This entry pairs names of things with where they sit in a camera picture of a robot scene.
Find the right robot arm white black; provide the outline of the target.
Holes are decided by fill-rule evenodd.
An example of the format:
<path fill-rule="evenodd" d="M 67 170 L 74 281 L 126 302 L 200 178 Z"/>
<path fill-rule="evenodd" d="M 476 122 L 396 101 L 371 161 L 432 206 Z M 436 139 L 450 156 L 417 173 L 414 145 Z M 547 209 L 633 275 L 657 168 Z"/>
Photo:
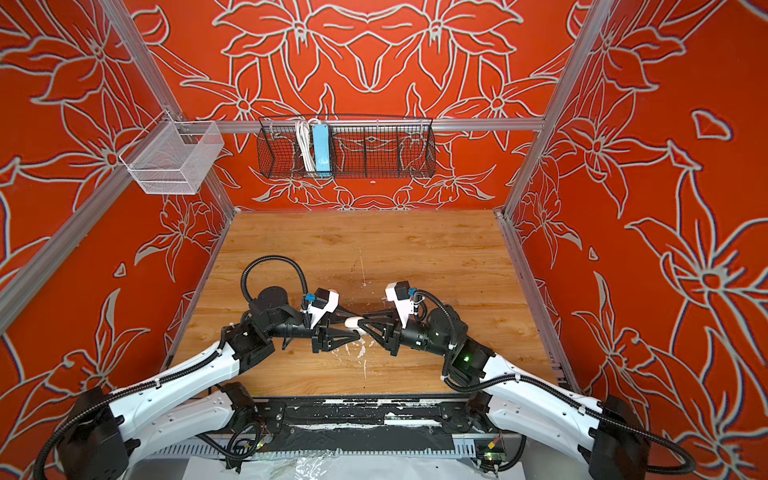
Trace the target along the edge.
<path fill-rule="evenodd" d="M 403 347 L 443 359 L 442 381 L 480 401 L 481 414 L 500 431 L 518 433 L 575 460 L 593 479 L 682 476 L 696 468 L 677 443 L 645 430 L 628 404 L 603 400 L 545 381 L 468 334 L 467 325 L 433 294 L 410 289 L 394 308 L 351 317 L 391 355 Z"/>

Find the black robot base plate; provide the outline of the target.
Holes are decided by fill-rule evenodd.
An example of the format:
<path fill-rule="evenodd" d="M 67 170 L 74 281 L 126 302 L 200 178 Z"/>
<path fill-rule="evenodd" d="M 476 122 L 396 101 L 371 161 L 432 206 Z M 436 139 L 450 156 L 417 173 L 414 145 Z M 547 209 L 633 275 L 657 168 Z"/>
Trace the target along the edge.
<path fill-rule="evenodd" d="M 501 432 L 456 393 L 264 397 L 257 417 L 271 437 L 267 451 L 343 448 L 452 448 L 454 443 L 501 439 L 514 447 L 519 436 Z"/>

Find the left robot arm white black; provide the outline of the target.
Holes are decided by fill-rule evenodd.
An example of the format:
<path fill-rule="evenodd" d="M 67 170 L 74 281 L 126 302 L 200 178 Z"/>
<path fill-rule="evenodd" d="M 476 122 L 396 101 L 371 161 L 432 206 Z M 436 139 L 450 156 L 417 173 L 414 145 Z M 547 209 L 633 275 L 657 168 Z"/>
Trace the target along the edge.
<path fill-rule="evenodd" d="M 252 270 L 268 262 L 290 265 L 298 274 L 298 307 L 286 291 L 268 287 L 252 295 Z M 282 255 L 252 261 L 240 278 L 248 309 L 236 324 L 197 356 L 128 387 L 105 392 L 94 387 L 75 401 L 64 423 L 45 442 L 35 459 L 32 476 L 43 479 L 55 456 L 68 479 L 117 479 L 148 455 L 180 440 L 252 422 L 255 406 L 236 377 L 257 366 L 275 351 L 275 339 L 289 344 L 307 339 L 313 352 L 330 352 L 355 342 L 358 315 L 339 304 L 333 290 L 311 292 L 299 264 Z"/>

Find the white earbud charging case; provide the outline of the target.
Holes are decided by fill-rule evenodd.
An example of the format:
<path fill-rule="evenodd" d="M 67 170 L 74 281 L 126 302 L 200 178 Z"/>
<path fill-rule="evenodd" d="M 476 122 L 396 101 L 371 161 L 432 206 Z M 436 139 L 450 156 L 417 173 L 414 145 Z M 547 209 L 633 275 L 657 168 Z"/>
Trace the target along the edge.
<path fill-rule="evenodd" d="M 359 317 L 359 316 L 349 317 L 344 321 L 344 327 L 350 331 L 361 332 L 362 328 L 359 325 L 359 322 L 361 320 L 362 320 L 362 317 Z"/>

